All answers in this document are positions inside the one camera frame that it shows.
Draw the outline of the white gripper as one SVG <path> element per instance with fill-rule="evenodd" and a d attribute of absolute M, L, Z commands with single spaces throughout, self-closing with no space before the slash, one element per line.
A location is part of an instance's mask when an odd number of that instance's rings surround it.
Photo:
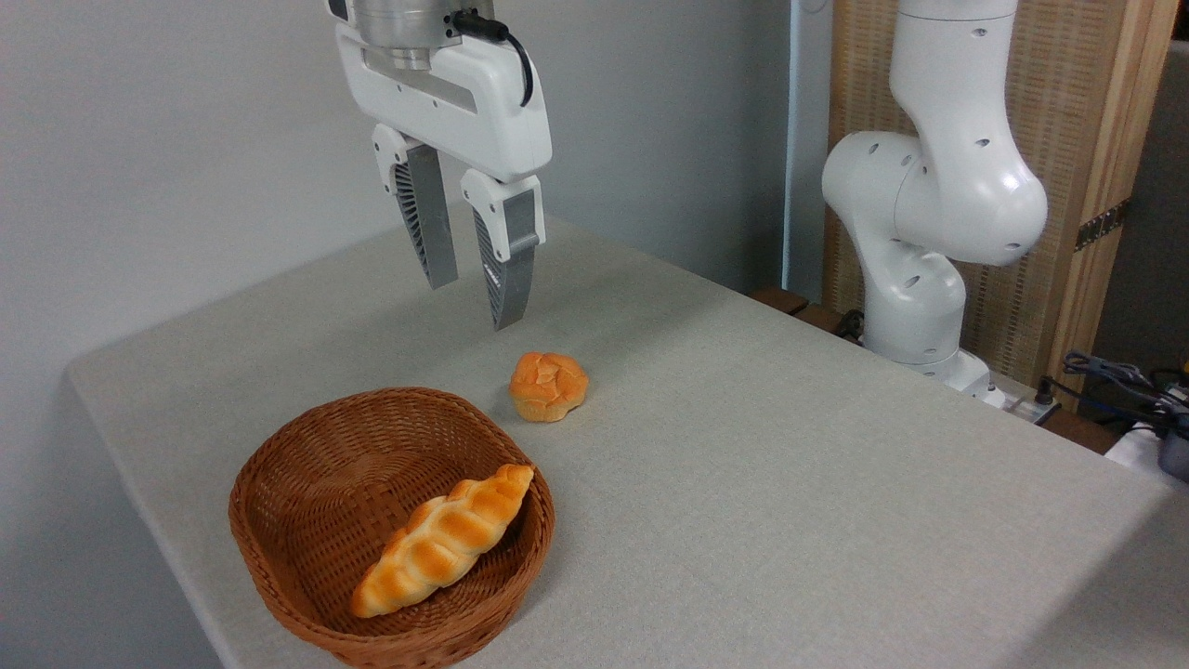
<path fill-rule="evenodd" d="M 351 93 L 378 124 L 371 141 L 382 187 L 398 200 L 430 288 L 458 279 L 441 151 L 472 166 L 460 185 L 473 212 L 493 330 L 521 321 L 535 251 L 546 242 L 541 183 L 530 175 L 552 160 L 553 147 L 543 93 L 521 105 L 516 50 L 465 37 L 432 52 L 429 71 L 408 71 L 361 43 L 353 27 L 339 24 L 335 37 Z"/>

